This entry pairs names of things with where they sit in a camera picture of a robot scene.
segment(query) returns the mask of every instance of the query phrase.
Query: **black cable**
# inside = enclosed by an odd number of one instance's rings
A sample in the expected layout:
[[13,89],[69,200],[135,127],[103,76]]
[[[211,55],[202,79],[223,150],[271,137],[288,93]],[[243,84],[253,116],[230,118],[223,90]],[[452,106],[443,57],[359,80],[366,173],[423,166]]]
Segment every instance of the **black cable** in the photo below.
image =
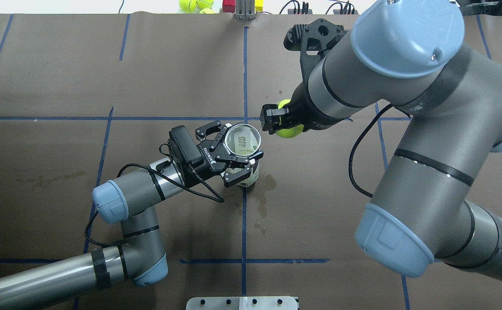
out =
[[[163,153],[163,152],[162,152],[161,147],[162,147],[163,145],[167,145],[167,144],[166,144],[166,143],[163,143],[163,144],[159,147],[159,151],[160,151],[163,155],[166,155],[166,156],[170,157],[170,159],[172,159],[172,156],[171,156],[170,154],[165,154],[165,153]],[[200,177],[200,176],[199,176],[199,175],[195,172],[195,170],[192,170],[192,171],[191,171],[191,173],[193,174],[193,176],[194,176],[194,177],[195,177],[195,178],[196,178],[196,179],[197,179],[197,180],[198,180],[201,184],[203,184],[203,185],[204,185],[204,186],[205,186],[205,187],[206,187],[206,188],[207,188],[207,189],[208,189],[208,190],[209,190],[209,191],[210,191],[210,192],[211,192],[211,193],[212,193],[215,197],[213,197],[213,196],[209,196],[209,195],[206,195],[206,194],[202,194],[202,193],[200,193],[200,192],[196,192],[196,191],[194,191],[194,190],[192,190],[192,189],[190,189],[190,188],[188,188],[188,187],[185,187],[185,186],[183,186],[182,184],[180,184],[180,183],[178,183],[178,182],[176,182],[176,181],[174,181],[174,180],[172,180],[172,179],[168,178],[166,175],[164,175],[164,174],[162,174],[162,173],[160,173],[160,172],[158,172],[158,171],[155,171],[154,169],[152,169],[152,168],[150,168],[150,167],[147,167],[147,166],[144,166],[144,165],[140,165],[140,164],[130,163],[130,164],[125,165],[125,166],[124,166],[124,167],[122,167],[122,168],[121,168],[121,170],[118,172],[118,174],[117,174],[117,178],[119,178],[119,177],[122,175],[122,173],[123,173],[123,172],[124,172],[124,171],[125,171],[128,167],[140,167],[140,168],[142,168],[142,169],[144,169],[144,170],[148,171],[149,173],[154,173],[154,174],[156,174],[156,175],[160,176],[161,178],[163,178],[163,179],[167,180],[168,182],[170,182],[170,183],[172,183],[172,184],[174,184],[174,185],[178,186],[179,188],[181,188],[182,190],[185,190],[186,192],[190,192],[190,193],[192,193],[192,194],[194,194],[194,195],[197,195],[197,196],[199,196],[199,197],[203,197],[203,198],[211,199],[211,200],[213,200],[213,201],[215,201],[215,202],[220,202],[220,203],[224,202],[224,198],[222,198],[222,196],[220,196],[220,194],[218,194],[218,193],[215,191],[215,189],[213,189],[213,188],[211,187],[211,185],[207,184],[207,182],[205,182],[205,180],[203,180],[203,179],[202,179],[202,178],[201,178],[201,177]],[[94,223],[94,220],[96,219],[96,217],[97,217],[97,215],[98,215],[98,214],[99,214],[99,213],[96,211],[96,212],[92,215],[92,217],[90,218],[90,220],[88,221],[88,224],[86,225],[86,228],[84,229],[84,238],[86,238],[86,240],[88,240],[88,242],[91,242],[91,243],[93,243],[94,245],[98,245],[98,246],[100,246],[100,247],[117,247],[117,246],[119,246],[119,245],[124,245],[124,244],[126,243],[126,240],[124,240],[124,239],[123,239],[123,240],[120,240],[120,241],[112,242],[112,243],[104,243],[104,242],[98,242],[98,241],[95,241],[95,240],[93,240],[93,239],[90,237],[90,235],[89,235],[88,231],[90,230],[90,228],[91,228],[92,224]]]
[[117,247],[119,245],[124,245],[126,243],[126,240],[120,240],[120,241],[117,241],[117,242],[112,242],[112,243],[104,243],[104,242],[98,242],[98,241],[95,241],[94,239],[92,239],[90,237],[90,235],[88,234],[88,231],[90,230],[90,227],[92,226],[92,223],[94,223],[94,220],[96,219],[98,215],[98,212],[96,211],[92,217],[90,218],[90,220],[88,221],[88,224],[86,225],[86,228],[84,229],[84,238],[86,238],[86,240],[88,240],[88,242],[91,242],[91,243],[94,243],[94,245],[98,245],[99,247]]
[[329,12],[329,10],[331,10],[331,8],[332,8],[333,6],[336,6],[337,4],[341,6],[341,11],[342,11],[342,10],[343,10],[343,3],[342,3],[342,2],[335,2],[335,3],[333,3],[331,6],[329,6],[329,7],[327,8],[327,10],[325,11],[325,15],[327,15],[327,14],[328,14],[328,12]]
[[298,6],[298,11],[300,11],[300,3],[297,1],[297,0],[290,0],[290,2],[287,2],[286,5],[284,5],[284,7],[280,10],[280,14],[284,12],[284,9],[290,4],[290,3],[293,3],[293,5],[295,6],[295,3],[296,3],[296,6]]
[[121,8],[125,5],[125,0],[122,0],[121,7],[118,9],[118,13],[121,14]]
[[185,187],[183,186],[182,184],[168,178],[166,175],[150,168],[150,167],[147,167],[147,166],[144,166],[144,165],[140,165],[140,164],[135,164],[135,163],[130,163],[130,164],[126,164],[124,167],[121,168],[121,170],[118,172],[117,174],[117,178],[119,178],[122,173],[128,168],[128,167],[140,167],[146,171],[148,171],[149,173],[154,173],[158,176],[160,176],[161,178],[167,180],[168,182],[172,183],[173,185],[175,186],[178,186],[179,188],[185,190],[186,192],[190,192],[194,195],[197,195],[199,197],[203,197],[203,198],[207,198],[207,199],[211,199],[213,200],[214,202],[224,202],[224,198],[222,198],[222,196],[220,196],[210,185],[207,184],[207,182],[205,182],[199,175],[197,175],[197,173],[195,172],[195,170],[192,170],[192,174],[194,177],[196,177],[196,179],[201,183],[203,184],[215,197],[213,196],[209,196],[209,195],[206,195],[206,194],[202,194],[200,192],[196,192],[188,187]]
[[356,140],[354,146],[352,147],[351,154],[349,156],[349,178],[351,179],[352,186],[355,187],[356,190],[358,190],[360,193],[368,196],[369,198],[373,197],[373,194],[368,192],[367,190],[361,188],[358,183],[356,183],[356,180],[354,179],[354,175],[352,173],[352,161],[356,152],[356,149],[358,148],[358,145],[361,143],[361,141],[364,139],[364,137],[367,135],[369,130],[375,125],[375,123],[381,118],[381,115],[383,115],[385,112],[387,112],[390,108],[392,108],[392,104],[388,104],[383,108],[383,110],[379,111],[377,115],[371,120],[371,122],[367,125],[367,127],[362,131],[361,135],[358,137]]
[[[166,147],[168,147],[168,153],[164,153],[162,151],[162,147],[166,145]],[[159,146],[159,153],[163,154],[164,156],[170,158],[170,162],[172,162],[172,155],[170,155],[171,153],[171,150],[170,150],[170,145],[168,145],[167,143],[163,143],[162,145]]]

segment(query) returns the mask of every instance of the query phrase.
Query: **tennis ball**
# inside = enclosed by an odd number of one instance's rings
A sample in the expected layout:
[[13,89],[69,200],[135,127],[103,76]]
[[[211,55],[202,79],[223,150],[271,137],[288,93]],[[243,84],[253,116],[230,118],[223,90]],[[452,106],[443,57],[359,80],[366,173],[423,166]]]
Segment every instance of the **tennis ball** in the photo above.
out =
[[197,7],[196,0],[179,0],[178,4],[183,12],[193,12]]
[[[288,104],[291,102],[290,99],[285,99],[280,102],[278,102],[278,109],[283,108],[284,105]],[[304,125],[298,125],[293,128],[289,129],[280,129],[276,131],[276,135],[282,137],[282,138],[294,138],[302,133],[302,130],[304,129]]]
[[199,11],[199,14],[216,14],[216,12],[213,9],[202,9]]
[[197,0],[197,6],[199,6],[200,9],[210,9],[213,7],[213,3],[214,0]]

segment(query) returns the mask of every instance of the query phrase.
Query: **red block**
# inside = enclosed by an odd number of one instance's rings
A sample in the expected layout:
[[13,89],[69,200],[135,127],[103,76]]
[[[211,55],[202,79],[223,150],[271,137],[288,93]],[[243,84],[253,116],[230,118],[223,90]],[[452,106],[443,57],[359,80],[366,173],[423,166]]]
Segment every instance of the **red block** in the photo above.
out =
[[235,0],[223,0],[222,12],[235,12]]

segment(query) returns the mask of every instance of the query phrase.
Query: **metal plate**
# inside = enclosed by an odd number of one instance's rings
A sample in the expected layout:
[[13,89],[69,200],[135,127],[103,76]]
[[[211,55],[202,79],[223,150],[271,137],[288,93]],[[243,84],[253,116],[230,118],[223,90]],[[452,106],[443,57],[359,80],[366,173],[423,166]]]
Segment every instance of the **metal plate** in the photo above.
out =
[[186,310],[298,310],[298,300],[291,296],[192,298],[188,300]]

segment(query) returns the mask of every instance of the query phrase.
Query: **yellow block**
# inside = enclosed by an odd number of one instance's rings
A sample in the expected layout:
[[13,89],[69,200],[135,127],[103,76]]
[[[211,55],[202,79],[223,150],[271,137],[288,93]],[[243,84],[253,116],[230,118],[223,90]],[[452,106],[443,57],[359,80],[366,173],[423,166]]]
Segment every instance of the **yellow block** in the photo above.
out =
[[264,11],[264,0],[255,0],[255,10],[257,12]]

